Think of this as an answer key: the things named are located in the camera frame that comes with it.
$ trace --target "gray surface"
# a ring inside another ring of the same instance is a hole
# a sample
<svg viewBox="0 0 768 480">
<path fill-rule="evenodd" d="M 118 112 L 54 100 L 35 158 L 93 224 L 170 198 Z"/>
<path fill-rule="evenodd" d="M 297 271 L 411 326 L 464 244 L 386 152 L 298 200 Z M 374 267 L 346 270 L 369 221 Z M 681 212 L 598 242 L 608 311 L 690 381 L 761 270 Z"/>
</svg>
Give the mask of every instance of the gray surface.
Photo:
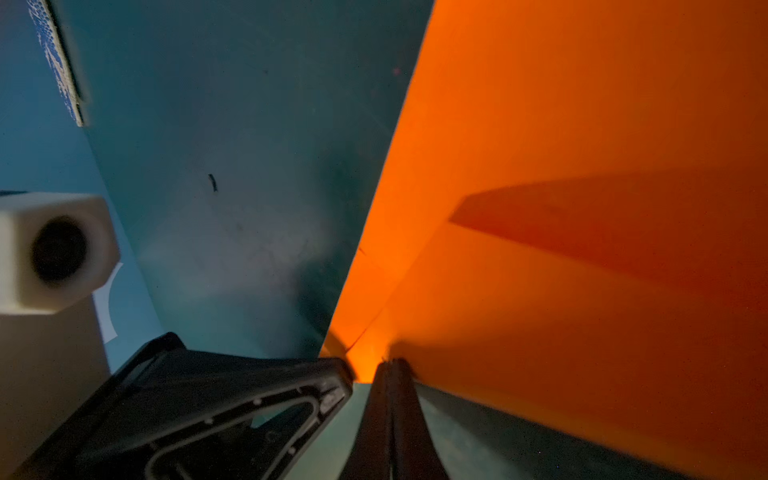
<svg viewBox="0 0 768 480">
<path fill-rule="evenodd" d="M 355 392 L 286 480 L 336 480 L 371 385 Z M 424 418 L 452 480 L 684 480 L 686 477 L 437 389 L 416 385 Z"/>
<path fill-rule="evenodd" d="M 108 377 L 89 296 L 55 315 L 0 315 L 0 478 Z"/>
<path fill-rule="evenodd" d="M 316 355 L 432 2 L 52 4 L 163 325 L 192 349 Z"/>
</svg>

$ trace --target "white hexagonal block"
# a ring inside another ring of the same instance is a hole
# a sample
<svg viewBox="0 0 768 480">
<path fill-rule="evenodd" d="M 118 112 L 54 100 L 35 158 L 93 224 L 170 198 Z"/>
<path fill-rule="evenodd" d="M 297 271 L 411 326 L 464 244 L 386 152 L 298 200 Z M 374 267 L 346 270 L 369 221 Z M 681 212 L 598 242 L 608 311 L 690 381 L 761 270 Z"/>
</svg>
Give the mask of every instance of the white hexagonal block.
<svg viewBox="0 0 768 480">
<path fill-rule="evenodd" d="M 63 310 L 104 285 L 119 259 L 101 197 L 0 197 L 0 314 Z"/>
</svg>

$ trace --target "dark mark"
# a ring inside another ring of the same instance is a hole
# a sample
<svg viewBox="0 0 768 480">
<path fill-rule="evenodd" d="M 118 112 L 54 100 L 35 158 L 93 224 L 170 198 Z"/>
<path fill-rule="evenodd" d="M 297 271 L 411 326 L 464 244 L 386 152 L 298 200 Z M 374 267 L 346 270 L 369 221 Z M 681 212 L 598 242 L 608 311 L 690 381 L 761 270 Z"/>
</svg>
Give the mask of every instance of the dark mark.
<svg viewBox="0 0 768 480">
<path fill-rule="evenodd" d="M 214 186 L 214 192 L 219 191 L 218 187 L 216 186 L 216 179 L 214 178 L 213 174 L 208 174 L 208 180 L 210 180 L 210 184 Z"/>
</svg>

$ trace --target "black plastic bracket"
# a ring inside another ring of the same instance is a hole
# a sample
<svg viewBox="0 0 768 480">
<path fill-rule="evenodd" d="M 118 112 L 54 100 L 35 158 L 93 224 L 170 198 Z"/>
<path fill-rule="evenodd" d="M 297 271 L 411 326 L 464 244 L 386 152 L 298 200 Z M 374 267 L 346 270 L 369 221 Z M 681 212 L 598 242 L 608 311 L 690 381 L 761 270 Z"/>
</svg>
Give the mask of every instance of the black plastic bracket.
<svg viewBox="0 0 768 480">
<path fill-rule="evenodd" d="M 279 480 L 352 395 L 341 359 L 251 359 L 147 343 L 15 478 Z"/>
</svg>

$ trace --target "white textured edge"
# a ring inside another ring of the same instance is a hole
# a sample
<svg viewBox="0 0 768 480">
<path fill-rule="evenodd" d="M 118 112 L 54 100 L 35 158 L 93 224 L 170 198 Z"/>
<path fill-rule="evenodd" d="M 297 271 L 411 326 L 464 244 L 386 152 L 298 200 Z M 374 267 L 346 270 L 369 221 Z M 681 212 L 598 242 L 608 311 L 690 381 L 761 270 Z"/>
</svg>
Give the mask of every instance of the white textured edge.
<svg viewBox="0 0 768 480">
<path fill-rule="evenodd" d="M 55 68 L 59 74 L 59 77 L 56 79 L 58 82 L 58 88 L 61 91 L 67 92 L 67 96 L 69 96 L 69 101 L 72 105 L 74 121 L 76 124 L 78 124 L 78 127 L 82 127 L 83 117 L 80 115 L 80 99 L 78 97 L 77 90 L 74 88 L 74 79 L 72 78 L 72 70 L 69 66 L 69 59 L 64 52 L 64 47 L 61 45 L 61 39 L 58 36 L 58 28 L 53 22 L 53 14 L 51 13 L 51 8 L 48 6 L 48 0 L 41 0 L 40 3 L 45 10 L 45 21 L 48 23 L 48 27 L 51 29 L 51 40 L 53 40 L 53 45 L 56 47 L 56 53 L 58 53 L 58 57 L 61 59 L 61 64 L 59 64 L 55 59 L 50 58 L 51 54 L 47 50 L 45 50 L 45 60 L 47 60 L 48 64 Z"/>
</svg>

